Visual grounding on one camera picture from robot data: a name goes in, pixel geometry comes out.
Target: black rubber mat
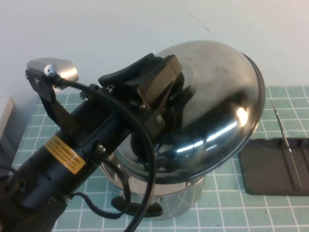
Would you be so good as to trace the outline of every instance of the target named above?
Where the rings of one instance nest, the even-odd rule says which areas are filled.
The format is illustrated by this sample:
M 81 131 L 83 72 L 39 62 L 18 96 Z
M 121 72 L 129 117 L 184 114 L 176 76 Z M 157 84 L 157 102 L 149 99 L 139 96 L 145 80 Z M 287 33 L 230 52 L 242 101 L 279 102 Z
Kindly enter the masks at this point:
M 244 186 L 251 195 L 309 196 L 309 139 L 255 139 L 239 153 Z

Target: black electric cable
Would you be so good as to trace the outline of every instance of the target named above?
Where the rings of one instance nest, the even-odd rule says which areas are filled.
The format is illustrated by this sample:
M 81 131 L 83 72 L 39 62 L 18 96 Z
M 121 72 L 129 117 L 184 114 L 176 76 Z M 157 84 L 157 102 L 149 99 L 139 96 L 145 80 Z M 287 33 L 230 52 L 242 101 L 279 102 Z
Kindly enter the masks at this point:
M 14 182 L 14 187 L 10 189 L 10 191 L 8 191 L 6 194 L 4 194 L 3 196 L 0 196 L 0 200 L 3 200 L 7 197 L 10 197 L 12 196 L 14 193 L 17 192 L 17 182 L 18 182 L 18 176 L 17 176 L 17 171 L 13 168 L 13 167 L 10 167 L 10 166 L 7 166 L 7 165 L 2 165 L 0 164 L 0 169 L 4 169 L 4 170 L 8 170 L 10 172 L 13 173 L 13 178 L 15 178 L 15 182 Z
M 90 89 L 88 86 L 82 85 L 77 82 L 68 81 L 60 77 L 55 79 L 55 84 L 57 86 L 69 86 L 77 88 L 93 96 L 99 103 L 101 103 L 106 108 L 109 108 L 119 113 L 124 118 L 124 120 L 126 120 L 134 128 L 135 133 L 139 135 L 144 145 L 145 153 L 149 162 L 149 180 L 147 183 L 144 198 L 141 202 L 141 207 L 125 230 L 125 232 L 135 231 L 146 213 L 147 207 L 150 204 L 152 194 L 155 188 L 155 151 L 152 140 L 148 135 L 147 129 L 117 99 L 111 97 L 106 93 L 98 92 L 97 90 Z
M 105 159 L 103 161 L 103 163 L 105 163 L 107 166 L 109 166 L 119 177 L 122 187 L 124 189 L 124 195 L 125 195 L 125 199 L 126 199 L 126 203 L 127 206 L 129 207 L 129 204 L 131 202 L 131 193 L 130 193 L 130 187 L 129 187 L 129 182 L 128 179 L 126 178 L 125 174 L 116 166 L 114 165 L 112 162 L 110 162 L 109 160 Z M 124 212 L 120 212 L 120 213 L 110 213 L 110 212 L 106 212 L 104 210 L 99 209 L 98 207 L 96 207 L 92 201 L 90 200 L 90 198 L 82 193 L 82 192 L 76 192 L 73 193 L 71 195 L 69 195 L 69 197 L 73 198 L 74 196 L 80 196 L 82 197 L 85 202 L 87 203 L 87 205 L 89 206 L 89 208 L 97 215 L 104 217 L 104 218 L 108 218 L 108 219 L 118 219 L 120 218 Z

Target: black handle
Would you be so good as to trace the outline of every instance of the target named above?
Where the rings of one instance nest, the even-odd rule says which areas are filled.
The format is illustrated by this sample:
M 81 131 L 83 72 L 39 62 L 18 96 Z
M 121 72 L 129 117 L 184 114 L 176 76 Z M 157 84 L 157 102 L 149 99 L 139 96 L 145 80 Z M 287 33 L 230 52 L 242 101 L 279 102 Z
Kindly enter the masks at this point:
M 126 201 L 122 196 L 117 196 L 112 199 L 111 205 L 120 212 L 124 212 L 127 215 L 135 216 L 139 211 L 140 204 L 130 203 L 129 207 L 126 210 Z M 163 209 L 159 203 L 154 203 L 148 206 L 144 218 L 154 218 L 161 216 L 163 214 Z

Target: green cutting mat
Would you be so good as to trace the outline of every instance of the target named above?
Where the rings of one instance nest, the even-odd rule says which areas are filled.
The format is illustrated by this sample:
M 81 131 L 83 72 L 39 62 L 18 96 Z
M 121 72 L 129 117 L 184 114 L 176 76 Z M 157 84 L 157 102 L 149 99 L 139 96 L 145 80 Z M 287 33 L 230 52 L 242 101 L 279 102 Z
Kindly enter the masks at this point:
M 262 120 L 253 138 L 281 137 L 271 106 L 274 101 L 288 137 L 309 135 L 309 87 L 270 87 Z M 71 112 L 81 103 L 78 94 L 57 95 Z M 35 111 L 13 166 L 19 167 L 58 130 L 46 116 L 41 102 Z M 309 197 L 251 196 L 244 191 L 237 155 L 209 173 L 206 186 L 187 213 L 170 220 L 145 219 L 139 232 L 309 232 Z M 110 182 L 97 170 L 79 189 L 87 193 L 98 207 L 112 210 Z M 75 197 L 58 219 L 54 232 L 122 232 L 131 217 L 118 220 L 101 218 Z

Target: domed metal lid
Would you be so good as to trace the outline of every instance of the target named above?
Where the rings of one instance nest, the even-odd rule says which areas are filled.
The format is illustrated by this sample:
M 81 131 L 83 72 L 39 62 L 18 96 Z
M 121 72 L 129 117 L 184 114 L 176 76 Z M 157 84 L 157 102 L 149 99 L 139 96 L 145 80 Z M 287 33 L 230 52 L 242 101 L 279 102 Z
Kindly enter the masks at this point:
M 211 41 L 181 43 L 156 56 L 176 55 L 185 95 L 175 110 L 176 132 L 155 141 L 156 182 L 178 183 L 205 174 L 248 141 L 264 107 L 264 82 L 257 66 L 241 52 Z M 147 180 L 147 163 L 137 158 L 131 135 L 118 147 L 122 167 Z

